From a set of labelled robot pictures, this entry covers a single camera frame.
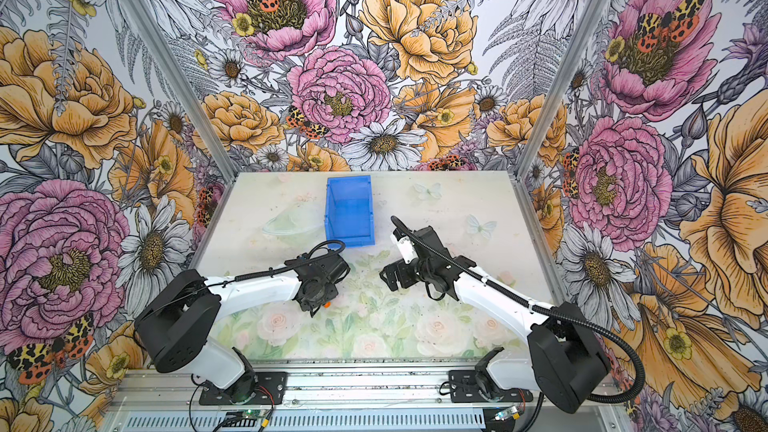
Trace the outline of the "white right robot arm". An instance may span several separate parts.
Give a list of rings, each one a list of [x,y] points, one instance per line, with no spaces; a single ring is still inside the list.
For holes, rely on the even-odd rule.
[[[401,254],[381,279],[396,291],[424,284],[436,301],[450,297],[474,307],[523,341],[523,353],[496,347],[470,380],[479,395],[498,401],[509,391],[539,392],[560,410],[576,412],[608,375],[610,363],[583,316],[569,303],[539,302],[493,278],[475,261],[453,256],[432,227],[394,229]]]

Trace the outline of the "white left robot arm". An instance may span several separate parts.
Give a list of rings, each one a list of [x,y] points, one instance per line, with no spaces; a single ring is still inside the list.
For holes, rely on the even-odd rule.
[[[338,250],[308,252],[281,267],[233,278],[206,278],[189,269],[144,308],[134,330],[158,372],[198,377],[215,395],[243,404],[257,394],[256,373],[241,351],[210,337],[214,325],[246,309],[290,301],[315,315],[338,296],[350,270]]]

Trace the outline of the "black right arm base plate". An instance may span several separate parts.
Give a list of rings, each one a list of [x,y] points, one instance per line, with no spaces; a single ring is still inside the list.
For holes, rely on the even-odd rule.
[[[534,400],[533,393],[523,389],[501,389],[491,379],[475,370],[454,369],[448,372],[438,392],[449,396],[452,403],[529,403]]]

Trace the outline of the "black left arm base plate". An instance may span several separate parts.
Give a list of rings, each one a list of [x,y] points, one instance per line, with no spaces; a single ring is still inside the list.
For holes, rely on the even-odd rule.
[[[227,389],[206,381],[199,398],[203,406],[280,405],[283,403],[288,374],[285,372],[246,373]]]

